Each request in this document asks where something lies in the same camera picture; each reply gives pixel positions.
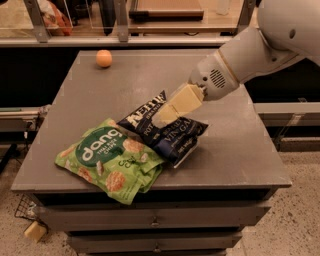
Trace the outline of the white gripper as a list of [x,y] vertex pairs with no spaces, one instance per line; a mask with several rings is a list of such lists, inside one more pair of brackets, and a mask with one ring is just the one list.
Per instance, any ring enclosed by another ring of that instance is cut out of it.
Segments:
[[196,65],[188,82],[190,84],[180,86],[157,111],[157,126],[167,126],[179,117],[194,111],[202,105],[203,99],[220,100],[239,87],[237,78],[230,71],[219,50]]

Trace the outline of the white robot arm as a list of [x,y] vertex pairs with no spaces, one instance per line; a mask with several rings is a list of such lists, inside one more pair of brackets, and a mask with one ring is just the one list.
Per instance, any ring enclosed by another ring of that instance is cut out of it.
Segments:
[[320,0],[262,0],[248,27],[202,59],[152,117],[162,128],[239,85],[307,58],[320,65]]

